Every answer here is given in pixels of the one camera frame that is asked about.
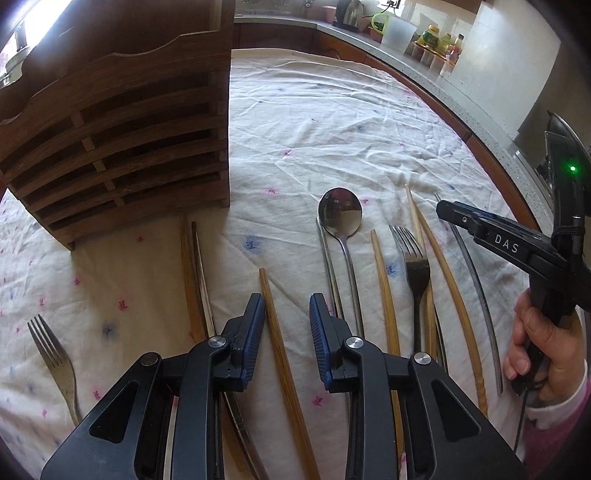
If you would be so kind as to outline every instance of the white tablecloth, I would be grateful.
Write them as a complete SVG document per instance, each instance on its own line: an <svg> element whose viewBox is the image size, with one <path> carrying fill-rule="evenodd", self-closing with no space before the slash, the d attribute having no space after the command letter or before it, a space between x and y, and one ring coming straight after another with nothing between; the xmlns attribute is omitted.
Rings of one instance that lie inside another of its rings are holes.
<svg viewBox="0 0 591 480"><path fill-rule="evenodd" d="M322 477L343 478L347 450L345 398L328 394L320 382L307 315L312 293L329 298L314 217L322 194L336 186L354 191L363 205L362 226L349 246L366 338L386 348L369 237L375 228L408 356L411 294L388 224L411 227L404 191L410 184L470 314L490 420L512 443L518 402L509 388L500 398L496 394L476 292L453 235L437 219L433 194L511 214L452 129L410 90L368 66L286 50L241 50L233 52L229 139L232 206L189 212L199 227L215 321L221 329L243 312L250 294L260 291L258 268L266 267ZM0 435L35 478L73 425L27 320L41 313L60 338L86 414L142 353L167 357L191 348L178 232L178 216L171 214L81 242L70 253L10 192L5 195L0 205ZM525 275L465 238L504 356ZM329 238L329 244L345 316L353 326L344 257L336 240ZM428 254L450 375L476 400L456 310L439 265ZM239 401L269 477L303 479L266 329L254 380ZM236 478L231 465L228 478Z"/></svg>

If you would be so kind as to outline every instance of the wooden chopstick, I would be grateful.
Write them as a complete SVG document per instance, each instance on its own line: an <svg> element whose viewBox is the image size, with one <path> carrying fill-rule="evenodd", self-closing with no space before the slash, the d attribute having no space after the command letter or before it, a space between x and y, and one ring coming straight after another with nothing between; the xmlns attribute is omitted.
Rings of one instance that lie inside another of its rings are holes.
<svg viewBox="0 0 591 480"><path fill-rule="evenodd" d="M259 275L261 277L262 295L265 299L265 310L267 311L269 331L271 332L275 366L279 373L281 392L283 393L287 416L290 419L291 432L294 436L295 446L304 469L304 477L306 480L320 480L318 464L314 457L314 451L312 450L310 436L306 429L304 415L301 412L300 400L297 396L296 384L293 375L291 374L290 363L287 358L287 352L285 351L285 345L283 344L283 337L281 336L281 328L279 327L277 311L275 310L275 304L273 303L273 295L271 293L271 287L269 286L267 271L264 268L260 268Z"/></svg>
<svg viewBox="0 0 591 480"><path fill-rule="evenodd" d="M374 247L375 264L378 267L379 289L382 294L382 306L384 307L384 320L386 324L386 338L388 340L388 353L400 356L400 339L398 337L398 326L396 324L396 313L394 312L394 300L392 290L386 275L386 265L382 256L382 249L379 246L378 235L374 229L369 232L371 243ZM404 451L404 430L402 428L402 412L400 400L396 392L391 392L392 406L394 408L394 426L396 427L396 452L398 455L398 467L402 467L402 453Z"/></svg>
<svg viewBox="0 0 591 480"><path fill-rule="evenodd" d="M191 336L195 343L203 342L207 337L207 327L203 313L203 302L199 291L191 238L187 229L187 216L181 213L181 262L183 264L183 280L185 297L189 310Z"/></svg>
<svg viewBox="0 0 591 480"><path fill-rule="evenodd" d="M191 336L195 344L203 342L211 335L207 332L207 324L203 309L202 291L199 288L199 276L197 275L196 265L200 264L197 257L194 256L194 242L189 237L189 229L187 228L187 216L182 213L181 220L181 262L183 267L183 280L185 286L185 297L187 299L187 308L189 310L189 324L191 328ZM240 472L242 480L255 480L248 466L244 453L240 446L238 434L232 425L228 408L224 404L222 407L222 434L226 440L226 444L237 470Z"/></svg>
<svg viewBox="0 0 591 480"><path fill-rule="evenodd" d="M420 247L423 249L423 254L427 255L427 250L425 249L425 239L423 238L423 231L421 230L421 225L418 221L417 215L417 206L413 200L413 194L410 191L408 183L404 185L406 192L407 192L407 199L408 204L410 205L410 214L413 219L413 230L414 235L417 238L417 242ZM425 305L425 318L426 318L426 328L425 330L425 351L431 357L437 358L437 318L435 316L435 299L433 298L433 286L431 285L431 281L427 285L427 289L425 290L424 295L424 305Z"/></svg>
<svg viewBox="0 0 591 480"><path fill-rule="evenodd" d="M464 338L466 339L466 344L468 347L468 354L470 355L470 363L472 364L472 371L474 372L474 380L476 382L476 395L478 397L478 408L484 414L485 417L488 418L488 404L486 402L486 388L484 385L484 376L482 374L482 363L480 361L480 353L478 352L478 344L476 343L476 338L474 337L474 330L472 329L472 324L470 323L470 318L468 317L468 312L466 310L466 305L462 300L462 295L460 294L460 289L457 287L456 280L453 278L453 274L447 260L445 259L443 252L441 251L441 247L433 235L433 231L429 227L425 217L421 213L421 210L415 205L418 220L421 222L421 226L425 230L425 234L429 239L429 243L431 243L431 247L433 248L433 252L437 257L439 262L439 266L445 276L447 281L447 286L449 291L452 294L453 303L456 305L457 315L460 317L460 323L462 324L462 331L464 332Z"/></svg>

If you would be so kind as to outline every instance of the kettle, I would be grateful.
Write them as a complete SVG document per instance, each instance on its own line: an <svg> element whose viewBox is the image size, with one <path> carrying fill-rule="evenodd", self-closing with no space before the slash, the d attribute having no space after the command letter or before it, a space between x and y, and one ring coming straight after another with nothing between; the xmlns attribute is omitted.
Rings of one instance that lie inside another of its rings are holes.
<svg viewBox="0 0 591 480"><path fill-rule="evenodd" d="M358 32L361 18L363 17L363 5L359 0L339 0L336 4L335 19L333 25L351 32Z"/></svg>

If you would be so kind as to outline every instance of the stainless steel chopstick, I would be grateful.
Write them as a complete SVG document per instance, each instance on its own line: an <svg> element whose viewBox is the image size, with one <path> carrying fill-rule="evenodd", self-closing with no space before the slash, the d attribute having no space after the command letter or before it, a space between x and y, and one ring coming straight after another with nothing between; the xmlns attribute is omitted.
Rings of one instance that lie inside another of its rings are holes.
<svg viewBox="0 0 591 480"><path fill-rule="evenodd" d="M326 241L326 232L324 227L320 224L320 219L316 217L316 226L318 228L318 236L320 237L320 245L322 246L322 256L324 257L324 267L326 275L329 278L330 284L330 300L335 308L335 315L340 319L345 319L343 312L343 304L340 301L339 286L336 283L335 269L330 258L330 250L328 242Z"/></svg>
<svg viewBox="0 0 591 480"><path fill-rule="evenodd" d="M438 202L441 202L441 197L436 193L435 198ZM482 288L482 283L480 283L480 278L478 277L478 272L476 271L476 267L474 266L474 262L472 261L472 257L470 256L470 252L466 248L466 244L460 235L457 227L453 223L447 223L452 230L453 236L456 237L457 244L460 246L460 250L462 251L462 255L464 260L466 261L466 265L468 270L470 271L470 276L472 277L472 281L474 282L474 286L476 287L476 293L478 294L478 300L480 302L480 307L482 308L482 313L484 315L484 321L486 324L486 330L488 331L488 338L491 343L491 351L492 351L492 360L495 366L495 379L496 379L496 392L499 395L503 393L503 373L501 370L501 357L499 356L499 346L496 342L496 334L495 334L495 326L492 323L491 318L491 311L488 308L488 303L486 302L486 297L484 296L484 290Z"/></svg>
<svg viewBox="0 0 591 480"><path fill-rule="evenodd" d="M209 295L207 293L207 285L205 283L205 272L203 270L203 261L201 257L201 247L199 246L199 236L197 235L197 223L191 222L191 234L193 240L193 252L195 257L195 268L197 270L197 282L199 284L199 291L201 292L201 298L203 303L203 313L205 316L205 322L207 324L207 334L212 337L217 335L216 326L213 323L212 307L209 303ZM222 392L222 398L228 412L230 413L230 419L238 439L240 441L242 451L245 454L246 461L248 462L249 469L256 480L269 480L265 466L262 464L261 458L258 456L252 438L246 429L244 418L240 412L238 402L234 392Z"/></svg>

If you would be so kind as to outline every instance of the fork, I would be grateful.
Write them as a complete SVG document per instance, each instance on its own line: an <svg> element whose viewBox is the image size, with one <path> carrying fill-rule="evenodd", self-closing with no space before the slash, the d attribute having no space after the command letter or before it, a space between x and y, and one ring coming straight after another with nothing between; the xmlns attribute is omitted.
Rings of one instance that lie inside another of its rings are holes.
<svg viewBox="0 0 591 480"><path fill-rule="evenodd" d="M76 377L70 358L40 314L38 319L35 317L27 322L27 326L57 388L64 396L74 425L78 426L80 414L76 405Z"/></svg>
<svg viewBox="0 0 591 480"><path fill-rule="evenodd" d="M404 264L406 266L407 280L410 290L413 293L413 353L421 352L421 300L429 279L431 278L431 268L429 260L423 254L413 234L403 226L389 225L390 231L396 243L404 255Z"/></svg>

